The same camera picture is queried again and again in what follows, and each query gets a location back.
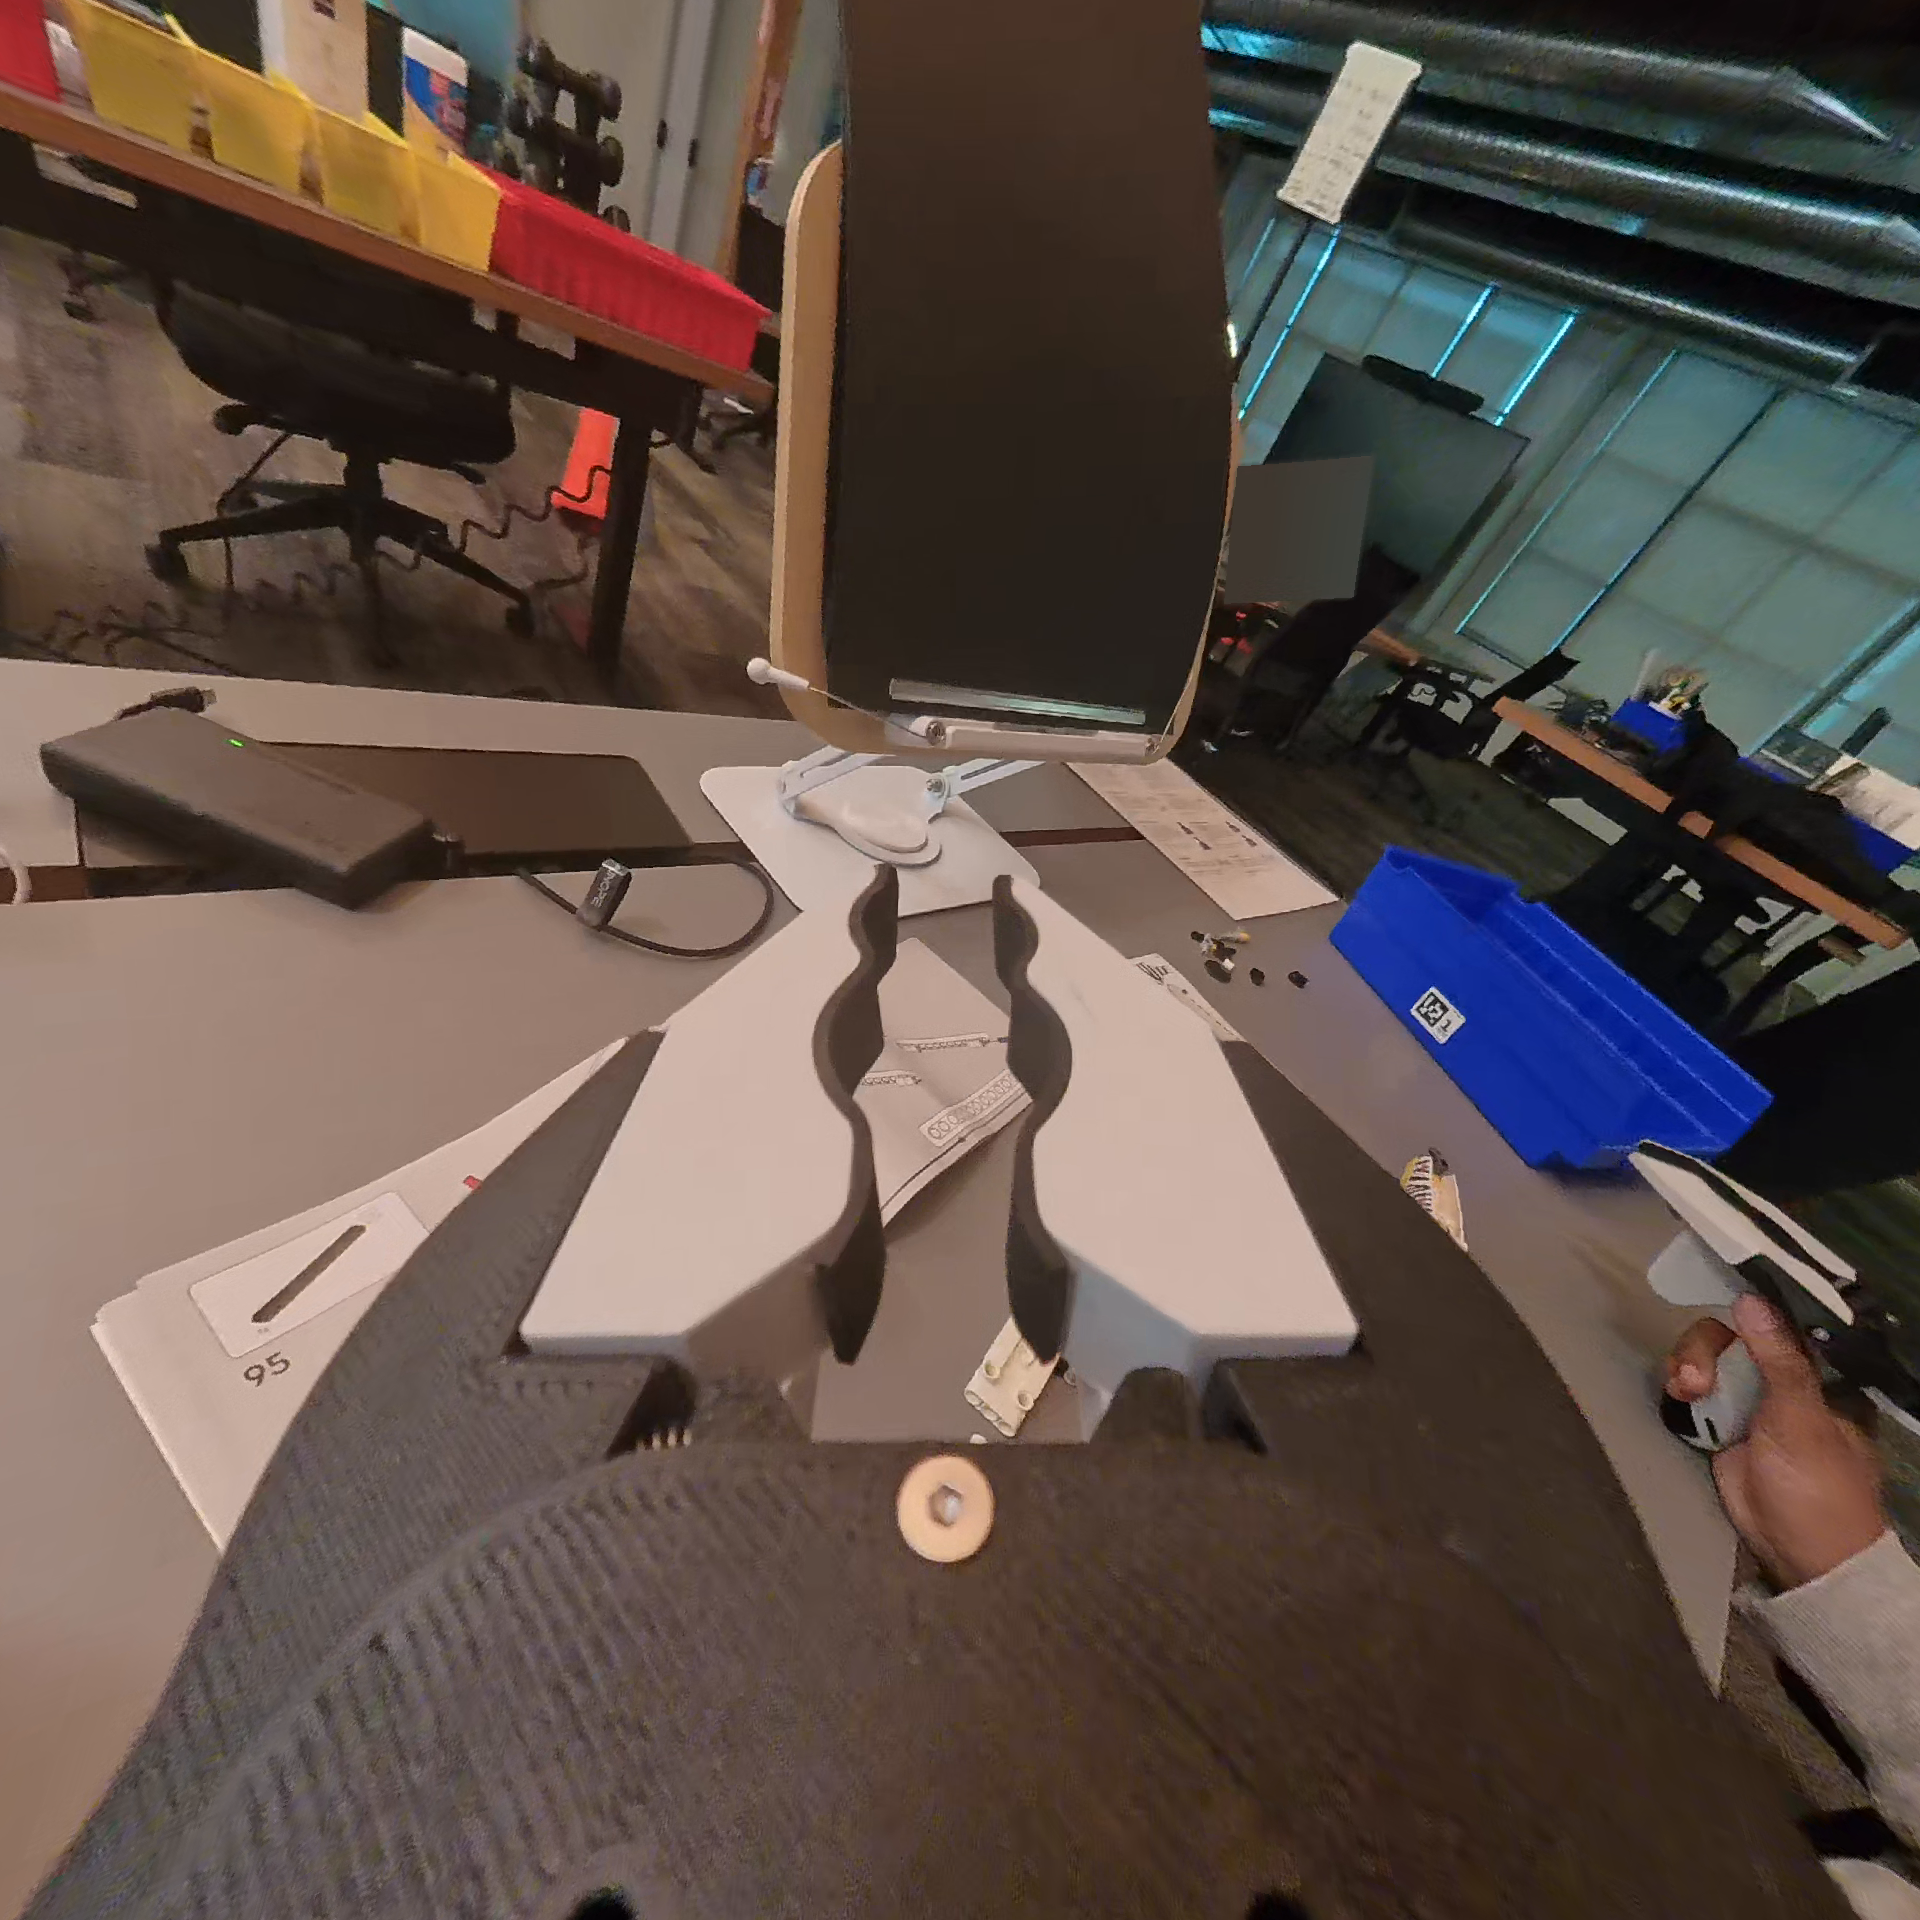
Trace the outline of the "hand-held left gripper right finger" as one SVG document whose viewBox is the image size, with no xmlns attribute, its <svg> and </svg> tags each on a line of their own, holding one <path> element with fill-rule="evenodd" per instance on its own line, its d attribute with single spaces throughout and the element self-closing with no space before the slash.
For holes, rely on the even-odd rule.
<svg viewBox="0 0 1920 1920">
<path fill-rule="evenodd" d="M 994 883 L 991 943 L 1029 1096 L 1006 1297 L 1077 1425 L 1137 1375 L 1201 1399 L 1223 1363 L 1350 1359 L 1358 1314 L 1249 1094 L 1263 1057 L 1034 883 Z"/>
</svg>

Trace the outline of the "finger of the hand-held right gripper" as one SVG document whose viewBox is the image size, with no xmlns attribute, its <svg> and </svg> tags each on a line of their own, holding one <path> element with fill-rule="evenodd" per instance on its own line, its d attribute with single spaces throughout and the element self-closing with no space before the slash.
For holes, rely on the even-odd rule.
<svg viewBox="0 0 1920 1920">
<path fill-rule="evenodd" d="M 1766 1293 L 1788 1306 L 1852 1306 L 1857 1275 L 1785 1211 L 1714 1167 L 1645 1142 L 1628 1167 L 1708 1258 L 1732 1278 L 1727 1290 Z"/>
</svg>

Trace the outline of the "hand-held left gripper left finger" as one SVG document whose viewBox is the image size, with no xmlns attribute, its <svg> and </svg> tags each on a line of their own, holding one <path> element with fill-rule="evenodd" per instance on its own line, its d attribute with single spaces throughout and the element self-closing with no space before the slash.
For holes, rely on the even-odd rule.
<svg viewBox="0 0 1920 1920">
<path fill-rule="evenodd" d="M 518 1321 L 549 1359 L 776 1385 L 853 1363 L 886 1266 L 873 1128 L 898 877 L 873 869 L 648 1034 L 621 1123 Z"/>
</svg>

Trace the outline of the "lego instruction booklet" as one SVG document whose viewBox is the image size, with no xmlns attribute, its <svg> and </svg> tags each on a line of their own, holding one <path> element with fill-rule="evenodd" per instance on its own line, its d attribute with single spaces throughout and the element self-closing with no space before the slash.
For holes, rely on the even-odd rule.
<svg viewBox="0 0 1920 1920">
<path fill-rule="evenodd" d="M 856 1107 L 880 1222 L 1021 1115 L 1009 1019 L 919 939 L 880 983 L 882 1047 Z M 296 1407 L 406 1258 L 618 1053 L 565 1070 L 468 1134 L 270 1229 L 150 1271 L 90 1334 L 215 1546 L 225 1546 Z"/>
</svg>

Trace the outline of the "person's right forearm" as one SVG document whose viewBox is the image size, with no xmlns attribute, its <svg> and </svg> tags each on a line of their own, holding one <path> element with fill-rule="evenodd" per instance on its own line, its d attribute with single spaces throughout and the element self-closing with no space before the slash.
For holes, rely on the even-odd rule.
<svg viewBox="0 0 1920 1920">
<path fill-rule="evenodd" d="M 1893 1528 L 1836 1571 L 1735 1607 L 1836 1721 L 1893 1832 L 1918 1833 L 1918 1567 Z"/>
</svg>

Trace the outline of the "small black lego parts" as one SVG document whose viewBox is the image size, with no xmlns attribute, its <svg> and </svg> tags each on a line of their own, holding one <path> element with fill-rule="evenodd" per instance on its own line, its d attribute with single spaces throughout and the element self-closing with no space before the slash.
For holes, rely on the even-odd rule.
<svg viewBox="0 0 1920 1920">
<path fill-rule="evenodd" d="M 1281 969 L 1278 960 L 1271 960 L 1263 953 L 1255 933 L 1247 929 L 1194 929 L 1191 933 L 1191 943 L 1194 946 L 1200 969 L 1218 987 L 1240 986 L 1255 993 L 1276 986 L 1286 986 L 1296 993 L 1304 993 L 1309 987 L 1309 976 L 1304 971 L 1296 967 Z"/>
</svg>

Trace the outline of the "person's right hand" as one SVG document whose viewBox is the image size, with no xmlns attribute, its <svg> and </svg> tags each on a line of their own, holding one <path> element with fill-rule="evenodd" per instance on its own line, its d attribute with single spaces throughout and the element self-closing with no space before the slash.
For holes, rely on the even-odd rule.
<svg viewBox="0 0 1920 1920">
<path fill-rule="evenodd" d="M 1720 1359 L 1744 1354 L 1759 1382 L 1744 1440 L 1712 1459 L 1720 1510 L 1776 1593 L 1841 1568 L 1888 1535 L 1880 1459 L 1869 1439 L 1825 1403 L 1797 1331 L 1757 1297 L 1732 1321 L 1696 1320 L 1670 1347 L 1664 1391 L 1702 1401 Z"/>
</svg>

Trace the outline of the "blue plastic bin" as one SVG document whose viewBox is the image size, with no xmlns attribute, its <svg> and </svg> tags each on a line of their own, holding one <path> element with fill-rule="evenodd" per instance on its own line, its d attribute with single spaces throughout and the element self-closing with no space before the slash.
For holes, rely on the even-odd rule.
<svg viewBox="0 0 1920 1920">
<path fill-rule="evenodd" d="M 1714 1161 L 1772 1107 L 1751 1073 L 1501 877 L 1388 849 L 1333 950 L 1532 1168 Z"/>
</svg>

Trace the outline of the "white printed paper sheet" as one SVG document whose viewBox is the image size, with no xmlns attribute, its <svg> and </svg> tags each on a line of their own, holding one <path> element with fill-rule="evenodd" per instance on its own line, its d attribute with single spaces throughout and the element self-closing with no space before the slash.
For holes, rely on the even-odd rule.
<svg viewBox="0 0 1920 1920">
<path fill-rule="evenodd" d="M 1170 759 L 1073 761 L 1070 770 L 1231 925 L 1276 919 L 1337 902 L 1329 887 Z"/>
</svg>

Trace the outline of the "book stand with metal base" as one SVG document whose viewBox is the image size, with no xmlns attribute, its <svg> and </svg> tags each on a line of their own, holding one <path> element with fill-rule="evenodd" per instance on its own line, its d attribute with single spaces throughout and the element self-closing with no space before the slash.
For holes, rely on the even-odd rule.
<svg viewBox="0 0 1920 1920">
<path fill-rule="evenodd" d="M 902 879 L 902 912 L 982 903 L 1021 861 L 989 827 L 974 793 L 1044 766 L 1145 768 L 1189 729 L 1208 651 L 1210 603 L 1170 719 L 1145 731 L 1113 725 L 1006 728 L 949 717 L 839 706 L 824 683 L 834 379 L 842 304 L 846 146 L 834 141 L 798 178 L 783 229 L 783 318 L 776 394 L 773 603 L 767 649 L 746 661 L 812 731 L 812 753 L 776 768 L 720 766 L 701 777 L 741 845 L 783 897 L 824 906 L 826 880 L 862 857 Z"/>
</svg>

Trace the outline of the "black office chair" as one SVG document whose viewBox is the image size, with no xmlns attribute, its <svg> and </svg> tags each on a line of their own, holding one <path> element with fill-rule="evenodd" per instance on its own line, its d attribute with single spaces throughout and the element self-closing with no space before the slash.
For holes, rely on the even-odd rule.
<svg viewBox="0 0 1920 1920">
<path fill-rule="evenodd" d="M 213 423 L 225 437 L 252 427 L 271 443 L 234 479 L 208 519 L 161 529 L 146 546 L 150 577 L 183 589 L 186 550 L 340 536 L 367 614 L 367 649 L 394 666 L 385 637 L 378 560 L 392 553 L 501 600 L 510 634 L 533 637 L 537 607 L 468 553 L 470 536 L 385 493 L 394 464 L 449 474 L 477 487 L 517 451 L 512 394 L 479 376 L 454 376 L 374 353 L 336 333 L 301 328 L 245 304 L 164 283 L 154 315 L 183 368 L 222 399 Z"/>
<path fill-rule="evenodd" d="M 1471 674 L 1440 664 L 1400 671 L 1399 681 L 1376 702 L 1358 734 L 1354 753 L 1402 759 L 1422 753 L 1438 761 L 1479 758 L 1501 725 L 1498 704 L 1525 704 L 1559 686 L 1577 671 L 1577 658 L 1553 648 L 1516 678 L 1479 689 Z"/>
</svg>

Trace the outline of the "black power brick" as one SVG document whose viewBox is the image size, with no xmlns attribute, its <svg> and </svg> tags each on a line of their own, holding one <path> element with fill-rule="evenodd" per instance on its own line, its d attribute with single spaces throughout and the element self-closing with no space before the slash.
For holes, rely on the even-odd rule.
<svg viewBox="0 0 1920 1920">
<path fill-rule="evenodd" d="M 448 841 L 415 807 L 197 712 L 149 706 L 45 742 L 39 768 L 84 814 L 144 833 L 206 871 L 340 909 L 448 869 Z"/>
</svg>

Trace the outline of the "black flat monitor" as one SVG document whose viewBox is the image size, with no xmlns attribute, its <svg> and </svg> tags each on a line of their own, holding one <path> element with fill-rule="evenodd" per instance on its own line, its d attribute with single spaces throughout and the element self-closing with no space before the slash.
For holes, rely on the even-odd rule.
<svg viewBox="0 0 1920 1920">
<path fill-rule="evenodd" d="M 1432 577 L 1477 537 L 1529 453 L 1521 433 L 1477 410 L 1471 392 L 1417 368 L 1381 357 L 1349 363 L 1327 353 L 1263 459 L 1370 459 L 1364 543 Z"/>
</svg>

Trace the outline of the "yellow storage bin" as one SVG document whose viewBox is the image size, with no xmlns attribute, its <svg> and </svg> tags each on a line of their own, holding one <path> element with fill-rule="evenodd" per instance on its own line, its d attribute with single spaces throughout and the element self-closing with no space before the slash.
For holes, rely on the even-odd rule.
<svg viewBox="0 0 1920 1920">
<path fill-rule="evenodd" d="M 463 273 L 489 274 L 501 189 L 493 177 L 445 150 L 409 150 L 415 181 L 415 239 L 424 255 Z"/>
<path fill-rule="evenodd" d="M 301 90 L 208 49 L 197 50 L 197 73 L 213 163 L 284 195 L 309 193 L 317 133 Z"/>
<path fill-rule="evenodd" d="M 311 118 L 321 206 L 413 245 L 417 177 L 409 145 L 372 113 L 346 114 L 312 104 Z"/>
<path fill-rule="evenodd" d="M 201 113 L 199 49 L 169 25 L 101 2 L 66 2 L 90 111 L 102 121 L 186 151 Z"/>
</svg>

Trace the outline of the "long wooden table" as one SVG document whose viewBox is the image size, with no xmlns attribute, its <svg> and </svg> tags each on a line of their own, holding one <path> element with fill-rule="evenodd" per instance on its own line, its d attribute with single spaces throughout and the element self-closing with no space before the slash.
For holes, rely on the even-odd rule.
<svg viewBox="0 0 1920 1920">
<path fill-rule="evenodd" d="M 301 195 L 2 85 L 5 226 L 186 287 L 369 353 L 616 422 L 607 517 L 584 651 L 610 694 L 656 443 L 708 394 L 765 401 L 746 367 L 714 359 L 444 261 Z"/>
</svg>

